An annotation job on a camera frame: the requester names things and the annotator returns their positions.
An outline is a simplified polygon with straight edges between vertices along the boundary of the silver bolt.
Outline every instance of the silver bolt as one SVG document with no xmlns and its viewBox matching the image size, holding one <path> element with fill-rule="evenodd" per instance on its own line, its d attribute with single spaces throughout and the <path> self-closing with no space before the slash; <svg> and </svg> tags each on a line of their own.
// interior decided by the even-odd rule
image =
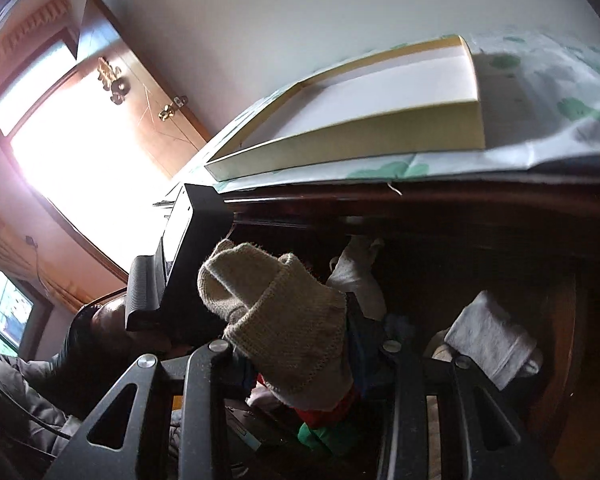
<svg viewBox="0 0 600 480">
<path fill-rule="evenodd" d="M 402 345 L 394 339 L 387 339 L 382 343 L 382 348 L 391 354 L 397 354 L 402 348 Z"/>
<path fill-rule="evenodd" d="M 158 362 L 155 355 L 144 354 L 138 358 L 138 366 L 141 368 L 151 368 Z"/>
<path fill-rule="evenodd" d="M 212 352 L 224 352 L 227 348 L 229 348 L 229 342 L 224 339 L 216 339 L 209 343 L 209 350 Z"/>
<path fill-rule="evenodd" d="M 465 355 L 458 356 L 456 358 L 456 366 L 462 368 L 462 370 L 468 370 L 471 366 L 471 359 Z"/>
</svg>

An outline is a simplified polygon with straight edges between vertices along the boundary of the window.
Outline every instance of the window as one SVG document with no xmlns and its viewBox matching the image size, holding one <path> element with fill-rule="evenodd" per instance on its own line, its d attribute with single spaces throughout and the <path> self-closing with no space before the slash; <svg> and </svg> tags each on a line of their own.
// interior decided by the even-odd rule
<svg viewBox="0 0 600 480">
<path fill-rule="evenodd" d="M 17 355 L 33 302 L 0 272 L 0 354 Z"/>
<path fill-rule="evenodd" d="M 7 137 L 34 103 L 75 66 L 75 58 L 58 40 L 24 69 L 0 95 L 0 130 Z"/>
</svg>

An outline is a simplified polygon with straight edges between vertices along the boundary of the sleeve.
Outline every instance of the sleeve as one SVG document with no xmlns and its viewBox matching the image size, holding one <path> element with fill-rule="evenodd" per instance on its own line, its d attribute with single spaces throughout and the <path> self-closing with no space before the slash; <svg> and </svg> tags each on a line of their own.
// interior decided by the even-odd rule
<svg viewBox="0 0 600 480">
<path fill-rule="evenodd" d="M 50 361 L 2 356 L 41 396 L 68 415 L 84 420 L 129 366 L 126 358 L 106 353 L 91 334 L 91 318 L 99 306 L 76 314 L 60 353 Z"/>
</svg>

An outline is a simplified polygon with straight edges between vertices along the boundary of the cardboard box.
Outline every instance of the cardboard box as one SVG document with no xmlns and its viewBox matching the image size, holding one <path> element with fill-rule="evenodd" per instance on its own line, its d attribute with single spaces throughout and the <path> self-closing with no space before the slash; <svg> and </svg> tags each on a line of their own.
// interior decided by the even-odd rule
<svg viewBox="0 0 600 480">
<path fill-rule="evenodd" d="M 218 181 L 364 156 L 484 149 L 474 64 L 460 36 L 357 59 L 290 86 L 228 137 Z"/>
</svg>

